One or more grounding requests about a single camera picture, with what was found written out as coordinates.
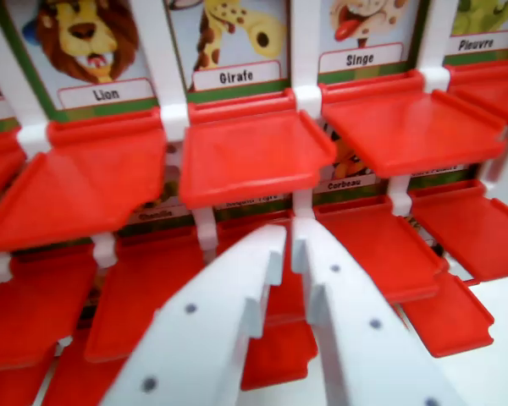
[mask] monkey tongue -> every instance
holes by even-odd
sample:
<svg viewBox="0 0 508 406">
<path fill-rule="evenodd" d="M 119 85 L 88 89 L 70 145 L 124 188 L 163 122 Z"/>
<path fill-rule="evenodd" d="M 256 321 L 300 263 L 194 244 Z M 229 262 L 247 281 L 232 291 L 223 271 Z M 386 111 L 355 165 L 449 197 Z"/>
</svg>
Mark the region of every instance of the monkey tongue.
<svg viewBox="0 0 508 406">
<path fill-rule="evenodd" d="M 340 23 L 339 28 L 335 31 L 335 40 L 336 41 L 344 41 L 346 38 L 351 36 L 357 27 L 361 25 L 361 21 L 359 19 L 348 19 Z"/>
</svg>

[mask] lion mane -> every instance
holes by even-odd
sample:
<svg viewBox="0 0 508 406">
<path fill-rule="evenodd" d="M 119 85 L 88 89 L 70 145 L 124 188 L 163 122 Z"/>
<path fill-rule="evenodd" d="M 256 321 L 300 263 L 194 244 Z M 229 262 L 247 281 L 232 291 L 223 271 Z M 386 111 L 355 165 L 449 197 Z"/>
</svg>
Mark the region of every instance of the lion mane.
<svg viewBox="0 0 508 406">
<path fill-rule="evenodd" d="M 94 1 L 97 4 L 97 16 L 113 32 L 117 42 L 109 74 L 111 79 L 116 80 L 135 61 L 139 36 L 131 12 L 119 0 L 106 0 L 107 8 L 101 6 L 102 0 Z M 47 28 L 42 22 L 45 15 L 52 19 L 51 28 Z M 58 39 L 58 21 L 47 1 L 41 3 L 38 11 L 36 37 L 47 59 L 56 70 L 72 78 L 98 84 L 96 76 L 87 72 L 74 57 L 63 51 Z"/>
</svg>

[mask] cartoon giraffe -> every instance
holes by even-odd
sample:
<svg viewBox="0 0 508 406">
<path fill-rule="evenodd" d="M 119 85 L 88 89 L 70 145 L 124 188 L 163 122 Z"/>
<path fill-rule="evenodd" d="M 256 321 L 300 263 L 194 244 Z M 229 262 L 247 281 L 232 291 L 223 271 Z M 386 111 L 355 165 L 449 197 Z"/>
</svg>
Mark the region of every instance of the cartoon giraffe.
<svg viewBox="0 0 508 406">
<path fill-rule="evenodd" d="M 370 35 L 394 29 L 407 4 L 408 0 L 334 0 L 329 20 L 335 40 L 356 38 L 363 48 Z"/>
<path fill-rule="evenodd" d="M 170 9 L 182 9 L 199 4 L 194 0 L 174 0 Z M 285 26 L 272 15 L 244 8 L 240 0 L 203 0 L 198 58 L 194 71 L 216 68 L 220 57 L 222 35 L 235 33 L 235 27 L 244 29 L 252 48 L 265 58 L 276 58 L 282 51 Z"/>
</svg>

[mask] cartoon lion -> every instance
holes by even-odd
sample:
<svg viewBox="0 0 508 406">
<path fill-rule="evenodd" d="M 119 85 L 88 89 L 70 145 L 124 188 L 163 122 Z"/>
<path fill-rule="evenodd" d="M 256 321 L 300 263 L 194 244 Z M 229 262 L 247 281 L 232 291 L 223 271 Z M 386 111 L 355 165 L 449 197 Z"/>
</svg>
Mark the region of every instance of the cartoon lion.
<svg viewBox="0 0 508 406">
<path fill-rule="evenodd" d="M 139 46 L 135 22 L 120 0 L 41 0 L 23 34 L 41 44 L 56 70 L 94 84 L 116 80 Z"/>
<path fill-rule="evenodd" d="M 408 0 L 334 0 L 329 20 L 335 40 L 356 38 L 363 48 L 370 35 L 393 30 L 407 5 Z"/>
</svg>

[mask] white plastic arm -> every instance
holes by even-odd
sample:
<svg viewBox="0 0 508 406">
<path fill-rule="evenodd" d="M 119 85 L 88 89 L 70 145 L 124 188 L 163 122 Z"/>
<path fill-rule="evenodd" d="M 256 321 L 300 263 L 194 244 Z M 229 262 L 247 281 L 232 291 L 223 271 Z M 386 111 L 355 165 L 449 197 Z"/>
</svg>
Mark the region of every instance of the white plastic arm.
<svg viewBox="0 0 508 406">
<path fill-rule="evenodd" d="M 100 404 L 233 406 L 268 285 L 282 281 L 285 240 L 283 227 L 259 228 L 192 279 L 155 315 Z"/>
<path fill-rule="evenodd" d="M 292 269 L 322 357 L 328 406 L 464 403 L 371 278 L 319 222 L 294 218 Z"/>
</svg>

